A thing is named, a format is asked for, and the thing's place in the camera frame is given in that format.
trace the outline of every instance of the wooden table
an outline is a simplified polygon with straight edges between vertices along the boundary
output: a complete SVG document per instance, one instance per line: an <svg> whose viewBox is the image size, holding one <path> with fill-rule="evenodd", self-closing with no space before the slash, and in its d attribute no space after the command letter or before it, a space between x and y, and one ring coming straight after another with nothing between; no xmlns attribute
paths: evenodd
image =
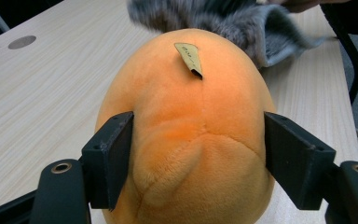
<svg viewBox="0 0 358 224"><path fill-rule="evenodd" d="M317 7L293 18L310 35L333 36ZM27 35L35 42L8 48ZM80 157L117 70L155 35L131 24L124 0L66 0L0 35L0 204L36 189L48 164ZM337 40L263 75L279 114L336 149L337 163L358 161ZM325 205L297 211L276 186L259 223L324 223ZM99 210L92 218L103 223Z"/></svg>

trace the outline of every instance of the clamp jaw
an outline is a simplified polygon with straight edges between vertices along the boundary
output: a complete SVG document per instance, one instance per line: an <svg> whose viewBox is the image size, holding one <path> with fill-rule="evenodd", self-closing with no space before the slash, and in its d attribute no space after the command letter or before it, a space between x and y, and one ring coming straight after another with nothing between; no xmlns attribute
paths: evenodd
<svg viewBox="0 0 358 224"><path fill-rule="evenodd" d="M47 166L37 190L0 206L0 223L91 223L90 208L113 210L127 178L133 113L113 116L82 157ZM334 164L336 151L290 119L265 113L268 170L300 210L329 205L328 224L358 223L358 161Z"/></svg>

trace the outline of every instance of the furry gray object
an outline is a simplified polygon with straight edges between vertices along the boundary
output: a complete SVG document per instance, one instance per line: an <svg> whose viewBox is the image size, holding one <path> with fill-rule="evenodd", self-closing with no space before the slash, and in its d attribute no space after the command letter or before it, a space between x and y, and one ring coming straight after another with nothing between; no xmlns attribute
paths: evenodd
<svg viewBox="0 0 358 224"><path fill-rule="evenodd" d="M253 0L130 0L132 22L169 32L185 28L207 30L230 40L260 67L270 67L319 46L293 24L278 5Z"/></svg>

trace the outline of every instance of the black chair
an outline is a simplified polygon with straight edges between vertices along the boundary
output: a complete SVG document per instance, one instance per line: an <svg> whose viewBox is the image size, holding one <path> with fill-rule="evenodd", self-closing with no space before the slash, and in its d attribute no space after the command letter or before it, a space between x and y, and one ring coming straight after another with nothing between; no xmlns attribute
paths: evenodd
<svg viewBox="0 0 358 224"><path fill-rule="evenodd" d="M0 0L0 16L13 28L62 0Z"/></svg>
<svg viewBox="0 0 358 224"><path fill-rule="evenodd" d="M344 4L322 4L321 9L353 64L354 77L350 89L353 104L358 93L358 51L349 35L358 35L358 0Z"/></svg>

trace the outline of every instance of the round hole in desk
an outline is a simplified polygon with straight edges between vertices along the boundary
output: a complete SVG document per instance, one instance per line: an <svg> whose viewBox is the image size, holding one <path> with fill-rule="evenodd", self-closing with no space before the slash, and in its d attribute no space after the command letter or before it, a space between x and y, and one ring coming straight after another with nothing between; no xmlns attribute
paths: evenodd
<svg viewBox="0 0 358 224"><path fill-rule="evenodd" d="M36 36L34 35L27 35L24 37L21 37L13 42L11 42L8 45L9 49L21 49L24 48L32 43L34 43L34 41L36 40Z"/></svg>

